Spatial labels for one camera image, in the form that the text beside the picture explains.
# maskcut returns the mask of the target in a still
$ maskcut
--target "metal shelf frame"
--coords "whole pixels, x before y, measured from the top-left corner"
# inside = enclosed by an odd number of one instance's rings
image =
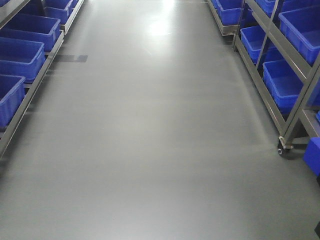
[[[212,4],[211,0],[207,0],[208,5],[210,7],[210,10],[212,12],[212,15],[215,19],[216,24],[218,25],[218,28],[220,30],[220,33],[222,36],[232,36],[235,34],[235,32],[238,29],[238,25],[230,25],[225,26],[222,24],[221,19],[217,13],[217,10],[215,9],[214,5]]]
[[[290,43],[290,41],[282,34],[278,26],[279,24],[277,21],[275,21],[275,19],[278,19],[278,14],[281,11],[283,2],[284,0],[275,1],[272,15],[269,17],[255,0],[243,0],[243,11],[241,13],[238,28],[233,36],[233,47],[235,50],[238,50],[268,112],[270,113],[270,116],[279,132],[279,142],[282,144],[283,149],[289,150],[293,148],[293,139],[298,137],[297,134],[299,132],[301,123],[303,125],[308,125],[305,128],[308,133],[311,134],[311,136],[319,135],[318,133],[315,134],[315,132],[320,133],[320,126],[318,122],[315,122],[314,111],[306,109],[306,103],[313,92],[312,89],[318,82],[319,77],[317,76],[318,72],[320,71],[320,54],[318,55],[313,66],[310,66],[296,50],[296,48]],[[257,64],[253,64],[239,34],[240,29],[244,27],[243,19],[246,17],[248,7],[252,9],[253,17],[265,32],[265,38],[263,40]],[[276,46],[284,59],[303,82],[303,88],[300,92],[300,95],[286,120],[280,113],[260,75],[260,63],[264,61],[264,55],[268,51],[268,47],[271,42]]]

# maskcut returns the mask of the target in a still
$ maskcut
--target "gray floor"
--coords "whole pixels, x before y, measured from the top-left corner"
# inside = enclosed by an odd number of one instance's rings
[[[86,0],[4,156],[1,240],[316,240],[320,189],[201,0]]]

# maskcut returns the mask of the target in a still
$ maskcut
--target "epoxy floor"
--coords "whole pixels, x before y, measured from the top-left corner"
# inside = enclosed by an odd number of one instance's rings
[[[318,239],[316,177],[205,1],[85,0],[59,54],[2,159],[1,240]]]

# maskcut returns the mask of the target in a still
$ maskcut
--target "aisle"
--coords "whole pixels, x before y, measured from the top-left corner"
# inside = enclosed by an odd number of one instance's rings
[[[206,2],[86,0],[59,54],[4,157],[1,240],[317,239],[315,176]]]

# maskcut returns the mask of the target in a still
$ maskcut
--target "blue crate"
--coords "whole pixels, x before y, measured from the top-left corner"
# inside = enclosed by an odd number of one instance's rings
[[[279,14],[280,30],[313,65],[320,51],[320,6],[306,7]]]
[[[0,75],[0,127],[8,125],[25,97],[23,76]]]
[[[315,115],[315,117],[318,120],[318,122],[320,123],[320,111],[318,111],[318,113]]]
[[[72,4],[71,4],[71,7],[74,8],[77,5],[78,2],[79,2],[79,0],[73,0]]]
[[[0,37],[44,43],[44,51],[51,52],[59,35],[60,20],[19,13],[0,30]]]
[[[216,9],[218,7],[217,0],[211,0],[211,2],[214,8]]]
[[[224,26],[237,25],[241,15],[242,0],[216,0],[217,12]]]
[[[20,12],[21,14],[29,14],[29,15],[36,15],[40,16],[40,10],[36,4],[33,4],[32,1],[30,1],[27,5],[25,5]]]
[[[303,160],[316,176],[320,174],[320,137],[313,137],[305,150]]]
[[[275,7],[276,0],[256,0],[258,5],[262,8],[262,10],[271,17],[272,12]],[[310,3],[305,0],[284,0],[281,11],[291,11],[296,9],[301,9],[310,6]]]
[[[263,81],[280,112],[289,113],[297,101],[303,83],[288,63],[285,60],[265,62]]]
[[[259,25],[242,28],[240,33],[241,41],[248,51],[252,62],[257,64],[266,33]],[[281,53],[276,49],[275,45],[271,44],[264,61],[270,62],[281,59],[283,59]]]
[[[32,83],[45,62],[41,42],[0,37],[0,74],[24,76]]]
[[[0,0],[0,7],[3,7],[9,0]]]
[[[66,24],[72,12],[73,0],[46,0],[45,15],[50,18],[60,19],[61,24]]]

